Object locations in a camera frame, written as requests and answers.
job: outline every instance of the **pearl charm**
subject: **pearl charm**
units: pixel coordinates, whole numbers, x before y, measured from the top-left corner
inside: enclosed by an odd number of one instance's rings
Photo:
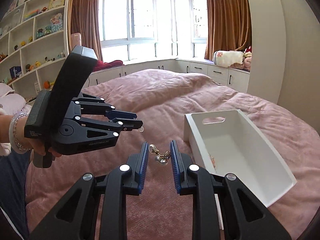
[[[161,156],[159,156],[159,155],[155,156],[155,161],[160,163],[161,165],[166,165],[168,163],[167,160],[162,159]]]

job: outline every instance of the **hand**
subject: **hand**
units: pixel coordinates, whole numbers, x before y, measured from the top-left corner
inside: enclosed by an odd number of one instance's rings
[[[26,121],[27,121],[27,117],[23,117],[17,122],[17,129],[16,129],[17,140],[22,144],[23,147],[27,149],[34,149],[34,151],[40,155],[43,155],[43,156],[46,155],[44,143],[41,140],[24,137],[24,126],[26,124]],[[57,153],[54,149],[52,149],[52,147],[50,147],[48,151],[51,152],[52,155],[55,157],[62,156],[60,153]]]

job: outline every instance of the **pink bedspread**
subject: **pink bedspread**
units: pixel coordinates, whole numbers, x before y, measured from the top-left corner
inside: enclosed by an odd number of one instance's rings
[[[63,156],[49,169],[31,164],[26,182],[31,231],[84,173],[107,174],[124,164],[130,154],[139,152],[144,141],[165,152],[175,139],[181,152],[191,154],[182,140],[184,114],[203,111],[241,109],[289,165],[298,182],[270,210],[293,239],[307,227],[320,205],[319,135],[280,106],[217,85],[202,74],[163,70],[140,71],[84,91],[105,98],[117,109],[136,112],[144,122],[144,132],[122,132],[115,147]],[[171,165],[160,166],[153,158],[150,155],[142,195],[127,199],[128,239],[191,239],[192,199],[177,195]]]

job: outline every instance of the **red cloth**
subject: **red cloth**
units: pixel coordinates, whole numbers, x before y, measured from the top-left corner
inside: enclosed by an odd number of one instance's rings
[[[112,61],[110,63],[103,62],[102,60],[98,60],[97,64],[93,68],[92,72],[96,72],[96,71],[103,70],[103,69],[106,69],[106,68],[117,67],[117,66],[121,66],[121,65],[123,65],[123,61],[122,60],[115,60],[115,61]]]

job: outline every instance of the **jeans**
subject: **jeans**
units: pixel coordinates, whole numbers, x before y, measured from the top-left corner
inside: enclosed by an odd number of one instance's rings
[[[29,237],[25,201],[25,182],[29,160],[30,152],[17,154],[12,149],[11,154],[7,157],[0,157],[0,207],[23,239]],[[5,221],[3,215],[0,210],[0,216],[2,216],[0,221]],[[8,234],[6,231],[8,231],[8,225],[5,227],[0,223],[0,239],[5,239],[1,236]]]

